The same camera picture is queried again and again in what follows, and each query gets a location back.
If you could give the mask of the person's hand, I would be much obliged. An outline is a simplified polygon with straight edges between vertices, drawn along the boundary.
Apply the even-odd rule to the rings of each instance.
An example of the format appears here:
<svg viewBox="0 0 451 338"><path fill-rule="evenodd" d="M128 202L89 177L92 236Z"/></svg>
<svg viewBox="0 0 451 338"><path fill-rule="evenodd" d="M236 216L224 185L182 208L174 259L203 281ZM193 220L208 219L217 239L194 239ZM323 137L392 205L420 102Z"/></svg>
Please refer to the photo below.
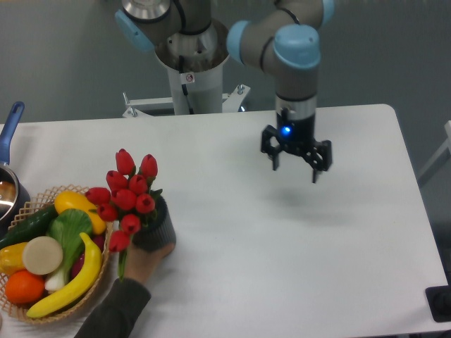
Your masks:
<svg viewBox="0 0 451 338"><path fill-rule="evenodd" d="M175 248L174 243L169 243L155 251L145 251L131 244L125 262L124 278L128 278L146 284L154 274L161 261Z"/></svg>

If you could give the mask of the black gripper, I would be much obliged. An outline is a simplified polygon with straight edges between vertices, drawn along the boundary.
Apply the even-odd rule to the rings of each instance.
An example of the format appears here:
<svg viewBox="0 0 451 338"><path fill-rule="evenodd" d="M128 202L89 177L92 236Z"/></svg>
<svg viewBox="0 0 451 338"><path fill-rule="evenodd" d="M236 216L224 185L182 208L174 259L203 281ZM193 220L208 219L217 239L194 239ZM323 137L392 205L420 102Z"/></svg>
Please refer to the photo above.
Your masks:
<svg viewBox="0 0 451 338"><path fill-rule="evenodd" d="M304 159L313 169L316 184L320 171L332 165L332 142L314 138L316 115L307 117L287 106L276 113L276 126L267 125L261 133L261 152L272 161L273 171L279 167L279 154L285 152Z"/></svg>

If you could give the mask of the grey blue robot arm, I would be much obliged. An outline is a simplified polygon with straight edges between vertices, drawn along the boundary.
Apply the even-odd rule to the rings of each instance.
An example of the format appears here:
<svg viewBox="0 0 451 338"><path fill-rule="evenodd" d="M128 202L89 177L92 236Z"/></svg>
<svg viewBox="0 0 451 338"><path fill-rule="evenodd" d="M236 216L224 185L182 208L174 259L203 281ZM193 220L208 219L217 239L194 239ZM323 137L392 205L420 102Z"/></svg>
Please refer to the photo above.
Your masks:
<svg viewBox="0 0 451 338"><path fill-rule="evenodd" d="M278 167L280 153L303 158L315 175L332 162L332 144L314 137L318 30L333 16L333 1L276 1L257 23L231 27L213 19L209 1L123 1L115 20L126 39L153 51L166 68L178 115L219 113L228 59L259 69L275 84L276 124L261 133L261 151Z"/></svg>

